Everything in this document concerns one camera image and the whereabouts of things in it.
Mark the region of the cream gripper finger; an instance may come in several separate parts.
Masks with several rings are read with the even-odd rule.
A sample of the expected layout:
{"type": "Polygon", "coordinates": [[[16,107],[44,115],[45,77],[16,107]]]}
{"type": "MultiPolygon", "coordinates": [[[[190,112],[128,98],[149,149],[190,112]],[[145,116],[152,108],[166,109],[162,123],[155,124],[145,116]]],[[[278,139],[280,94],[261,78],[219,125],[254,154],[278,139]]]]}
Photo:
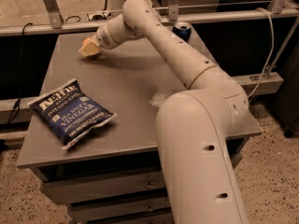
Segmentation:
{"type": "Polygon", "coordinates": [[[82,47],[78,50],[78,52],[84,58],[95,56],[95,55],[99,54],[101,51],[100,42],[97,39],[95,39],[94,37],[88,37],[88,38],[90,38],[91,40],[87,44],[87,46],[83,47],[83,43],[82,43],[82,47]]]}

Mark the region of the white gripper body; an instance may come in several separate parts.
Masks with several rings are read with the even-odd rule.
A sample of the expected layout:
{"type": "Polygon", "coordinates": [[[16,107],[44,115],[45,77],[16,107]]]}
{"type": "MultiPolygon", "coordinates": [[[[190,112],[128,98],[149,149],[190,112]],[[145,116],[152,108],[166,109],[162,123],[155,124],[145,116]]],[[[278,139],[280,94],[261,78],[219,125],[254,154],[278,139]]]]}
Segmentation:
{"type": "Polygon", "coordinates": [[[101,24],[96,31],[96,37],[103,49],[114,49],[120,44],[116,42],[108,30],[108,24],[101,24]]]}

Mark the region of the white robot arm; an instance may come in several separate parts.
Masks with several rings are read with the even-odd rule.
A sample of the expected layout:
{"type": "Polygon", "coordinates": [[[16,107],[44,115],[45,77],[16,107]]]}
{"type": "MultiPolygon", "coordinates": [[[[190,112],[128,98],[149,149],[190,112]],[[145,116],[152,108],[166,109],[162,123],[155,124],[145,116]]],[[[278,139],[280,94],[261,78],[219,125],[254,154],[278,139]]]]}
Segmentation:
{"type": "Polygon", "coordinates": [[[175,224],[249,224],[226,139],[249,113],[243,88],[162,25],[144,0],[126,0],[119,16],[83,42],[80,54],[114,49],[146,37],[184,91],[167,98],[156,116],[157,147],[175,224]]]}

